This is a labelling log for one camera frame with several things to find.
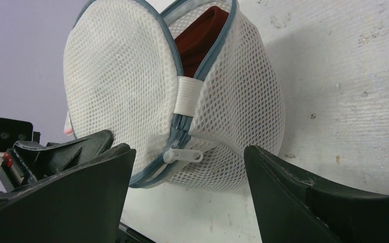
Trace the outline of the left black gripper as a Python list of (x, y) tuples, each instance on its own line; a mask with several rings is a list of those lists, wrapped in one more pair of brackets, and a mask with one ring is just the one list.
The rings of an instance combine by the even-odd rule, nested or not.
[(42, 146), (17, 141), (0, 157), (0, 181), (6, 192), (88, 162), (110, 149), (111, 131), (102, 130), (66, 143)]

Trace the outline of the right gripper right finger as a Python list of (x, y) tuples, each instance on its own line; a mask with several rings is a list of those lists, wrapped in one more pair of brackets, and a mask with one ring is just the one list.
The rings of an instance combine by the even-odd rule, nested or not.
[(248, 146), (244, 162), (263, 242), (389, 242), (389, 195), (348, 187)]

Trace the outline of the blue-trimmed mesh laundry bag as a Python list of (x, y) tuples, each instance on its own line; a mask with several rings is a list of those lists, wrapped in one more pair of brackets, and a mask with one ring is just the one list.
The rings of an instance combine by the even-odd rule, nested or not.
[[(194, 77), (175, 38), (212, 6), (228, 18)], [(66, 42), (64, 85), (73, 133), (101, 130), (136, 158), (130, 186), (211, 191), (247, 183), (244, 149), (278, 154), (285, 102), (257, 27), (237, 1), (89, 1)]]

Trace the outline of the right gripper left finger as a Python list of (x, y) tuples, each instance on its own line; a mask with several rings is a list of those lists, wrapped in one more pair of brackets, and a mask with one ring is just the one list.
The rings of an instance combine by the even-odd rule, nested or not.
[(136, 150), (120, 144), (87, 163), (0, 192), (0, 242), (118, 242)]

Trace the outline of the red bra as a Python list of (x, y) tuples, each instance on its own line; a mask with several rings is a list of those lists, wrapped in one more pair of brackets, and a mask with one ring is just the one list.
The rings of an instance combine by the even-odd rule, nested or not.
[(194, 77), (227, 18), (228, 12), (212, 6), (175, 38), (185, 76)]

